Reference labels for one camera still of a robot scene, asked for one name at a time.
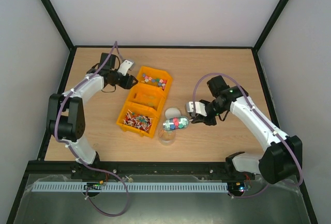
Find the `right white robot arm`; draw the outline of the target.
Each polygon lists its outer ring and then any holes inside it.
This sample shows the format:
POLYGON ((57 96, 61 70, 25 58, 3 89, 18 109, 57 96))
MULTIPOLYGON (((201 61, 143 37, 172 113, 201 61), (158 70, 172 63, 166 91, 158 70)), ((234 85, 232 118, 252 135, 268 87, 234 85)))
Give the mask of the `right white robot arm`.
POLYGON ((249 94, 237 81, 223 73, 209 73, 208 88, 214 97, 186 103, 186 112, 193 123, 208 126, 216 124, 216 117, 236 116, 258 140, 263 155, 237 152, 227 157, 226 174, 231 178, 239 177, 243 172, 261 175, 269 184, 286 182, 287 178, 296 176, 300 186, 303 182, 302 142, 297 136, 289 136, 269 120, 249 94), (230 87, 225 79, 234 81, 230 87))

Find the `metal scoop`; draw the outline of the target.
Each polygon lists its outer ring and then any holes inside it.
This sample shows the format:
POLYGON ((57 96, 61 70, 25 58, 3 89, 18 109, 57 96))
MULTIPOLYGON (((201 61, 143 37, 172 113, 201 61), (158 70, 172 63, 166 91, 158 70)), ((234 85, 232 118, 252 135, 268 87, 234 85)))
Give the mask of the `metal scoop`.
POLYGON ((175 130, 182 130, 186 129, 190 124, 190 119, 185 116, 173 117, 166 119, 163 124, 162 128, 164 131, 175 131, 175 130))

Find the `yellow bin with star candies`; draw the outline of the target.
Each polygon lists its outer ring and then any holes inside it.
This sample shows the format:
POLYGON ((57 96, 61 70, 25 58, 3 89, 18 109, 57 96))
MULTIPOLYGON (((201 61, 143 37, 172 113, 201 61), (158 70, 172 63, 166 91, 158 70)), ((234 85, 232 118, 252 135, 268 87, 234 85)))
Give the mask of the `yellow bin with star candies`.
POLYGON ((167 71, 147 66, 141 66, 137 79, 140 83, 155 86, 165 93, 169 92, 173 82, 173 78, 167 71))

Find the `clear plastic jar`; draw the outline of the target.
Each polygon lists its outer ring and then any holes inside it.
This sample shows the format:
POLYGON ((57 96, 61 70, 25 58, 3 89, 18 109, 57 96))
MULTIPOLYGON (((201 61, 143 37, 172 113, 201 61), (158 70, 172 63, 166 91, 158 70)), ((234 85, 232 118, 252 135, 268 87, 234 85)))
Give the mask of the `clear plastic jar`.
POLYGON ((176 137, 176 131, 165 131, 164 129, 160 129, 158 132, 158 138, 161 144, 163 145, 171 145, 174 143, 176 137))

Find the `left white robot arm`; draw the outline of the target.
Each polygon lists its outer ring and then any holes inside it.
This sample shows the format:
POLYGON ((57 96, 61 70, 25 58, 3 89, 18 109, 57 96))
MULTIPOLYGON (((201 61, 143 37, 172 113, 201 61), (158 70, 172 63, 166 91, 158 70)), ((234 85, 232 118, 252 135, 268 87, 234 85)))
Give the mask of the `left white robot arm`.
POLYGON ((98 157, 85 133, 84 105, 107 85, 131 89, 138 80, 129 74, 131 60, 119 55, 102 53, 100 62, 93 65, 84 79, 72 89, 49 98, 46 130, 71 150, 76 162, 92 165, 98 157))

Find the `white jar lid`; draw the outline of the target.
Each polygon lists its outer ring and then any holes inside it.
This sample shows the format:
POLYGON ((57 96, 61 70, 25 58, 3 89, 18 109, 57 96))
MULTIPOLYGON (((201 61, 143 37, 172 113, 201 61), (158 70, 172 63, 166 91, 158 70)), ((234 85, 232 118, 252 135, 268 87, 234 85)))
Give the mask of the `white jar lid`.
POLYGON ((165 115, 166 119, 171 119, 171 118, 181 116, 181 112, 180 112, 180 109, 178 109, 176 107, 170 107, 165 110, 164 115, 165 115))

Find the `yellow bin with lollipops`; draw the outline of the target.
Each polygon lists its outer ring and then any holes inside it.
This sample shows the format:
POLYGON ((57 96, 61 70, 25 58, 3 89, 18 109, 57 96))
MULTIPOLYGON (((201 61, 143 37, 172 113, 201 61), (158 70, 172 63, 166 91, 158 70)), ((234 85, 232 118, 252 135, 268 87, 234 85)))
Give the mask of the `yellow bin with lollipops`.
POLYGON ((159 119, 159 113, 153 108, 133 102, 125 102, 116 124, 124 132, 129 131, 141 137, 153 138, 159 119))

